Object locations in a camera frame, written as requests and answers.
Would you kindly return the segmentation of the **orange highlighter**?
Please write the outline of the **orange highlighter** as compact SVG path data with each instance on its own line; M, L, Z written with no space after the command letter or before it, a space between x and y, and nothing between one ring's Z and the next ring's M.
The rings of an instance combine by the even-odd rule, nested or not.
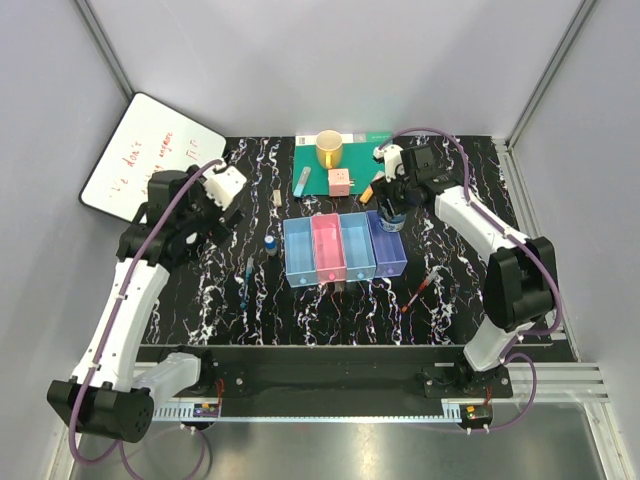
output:
M359 201L361 204L366 205L370 202L372 197L373 197L373 189L370 185L368 185L365 191L361 194Z

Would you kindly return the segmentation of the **green cutting mat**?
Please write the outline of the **green cutting mat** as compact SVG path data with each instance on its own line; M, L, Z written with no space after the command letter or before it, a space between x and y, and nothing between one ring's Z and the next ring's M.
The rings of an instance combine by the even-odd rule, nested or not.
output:
M350 179L354 183L351 194L361 194L369 186L378 172L384 172L384 165L373 158L373 150L384 140L390 132L369 132L343 134L343 155L339 168L349 171ZM315 149L315 135L295 137L292 192L296 192L299 178L305 167L310 173L302 190L303 195L328 196L328 173L320 165Z

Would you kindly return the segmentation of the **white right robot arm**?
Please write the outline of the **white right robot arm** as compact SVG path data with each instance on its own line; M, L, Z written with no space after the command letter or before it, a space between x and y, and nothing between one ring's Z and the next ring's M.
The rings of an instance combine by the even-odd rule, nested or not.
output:
M427 146L377 147L373 158L384 167L371 183L383 230L398 232L411 210L427 208L486 264L484 319L445 377L463 395L476 396L497 376L515 343L560 310L554 246L510 228L439 166Z

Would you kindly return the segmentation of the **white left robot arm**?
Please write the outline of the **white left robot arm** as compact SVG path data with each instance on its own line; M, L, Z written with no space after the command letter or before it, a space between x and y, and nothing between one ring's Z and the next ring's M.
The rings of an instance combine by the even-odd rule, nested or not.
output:
M157 407L182 391L203 396L214 388L209 354L179 347L141 374L135 363L172 271L194 259L202 244L224 243L243 219L234 201L246 182L221 159L151 176L146 201L120 237L113 285L92 340L69 379L52 381L47 391L71 436L137 443Z

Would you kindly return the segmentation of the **blue cleaning gel jar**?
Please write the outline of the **blue cleaning gel jar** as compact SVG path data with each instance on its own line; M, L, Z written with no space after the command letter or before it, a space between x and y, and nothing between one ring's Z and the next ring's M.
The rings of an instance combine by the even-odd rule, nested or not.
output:
M395 216L388 215L388 224L382 225L379 218L380 228L386 232L400 232L404 228L405 222L406 222L406 219L402 220L401 218L396 217L396 215Z

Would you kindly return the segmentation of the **blue grey highlighter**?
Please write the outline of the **blue grey highlighter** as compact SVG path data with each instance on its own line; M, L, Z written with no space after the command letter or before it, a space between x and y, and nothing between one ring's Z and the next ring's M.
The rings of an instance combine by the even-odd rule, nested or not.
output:
M301 198L303 196L304 189L306 187L310 174L311 174L311 168L309 166L305 166L302 169L302 172L298 178L295 189L293 191L293 195L295 198Z

